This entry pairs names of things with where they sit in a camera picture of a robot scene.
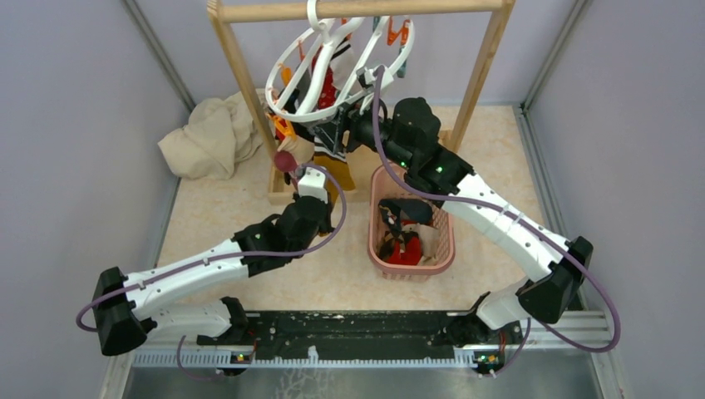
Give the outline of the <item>mustard yellow sock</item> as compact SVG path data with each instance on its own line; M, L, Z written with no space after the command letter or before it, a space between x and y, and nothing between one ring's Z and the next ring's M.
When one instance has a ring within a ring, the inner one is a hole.
M352 191L357 188L350 173L345 154L333 153L317 137L314 138L313 148L313 163L322 166L330 172L343 191Z

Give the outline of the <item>pink plastic laundry basket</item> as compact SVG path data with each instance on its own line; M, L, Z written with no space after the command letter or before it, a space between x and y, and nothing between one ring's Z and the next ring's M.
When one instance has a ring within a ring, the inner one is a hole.
M372 174L367 251L384 278L426 281L455 259L451 217L404 190L380 166Z

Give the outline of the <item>beige maroon striped sock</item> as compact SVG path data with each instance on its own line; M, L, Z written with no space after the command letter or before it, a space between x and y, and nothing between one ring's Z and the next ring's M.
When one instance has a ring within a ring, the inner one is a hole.
M297 188L299 179L306 171L305 165L312 160L313 153L312 142L304 138L286 136L274 154L274 166L294 188Z

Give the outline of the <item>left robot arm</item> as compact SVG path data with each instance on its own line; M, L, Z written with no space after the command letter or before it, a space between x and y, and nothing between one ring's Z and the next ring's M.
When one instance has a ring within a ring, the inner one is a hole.
M91 304L101 354L117 356L147 342L182 337L200 346L252 342L253 327L237 298L222 297L206 305L188 305L183 298L303 257L316 237L334 231L332 210L327 201L298 196L282 213L247 226L201 254L145 272L104 270Z

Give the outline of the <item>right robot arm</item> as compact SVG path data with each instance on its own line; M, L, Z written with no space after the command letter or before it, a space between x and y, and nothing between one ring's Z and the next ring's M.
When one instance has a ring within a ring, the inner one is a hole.
M468 320L473 339L490 342L501 327L526 317L556 324L584 281L594 246L583 236L567 239L521 213L440 143L440 129L426 100L416 97L397 103L390 116L346 104L308 130L335 154L366 146L383 162L401 167L407 191L467 222L523 268L523 281L479 300Z

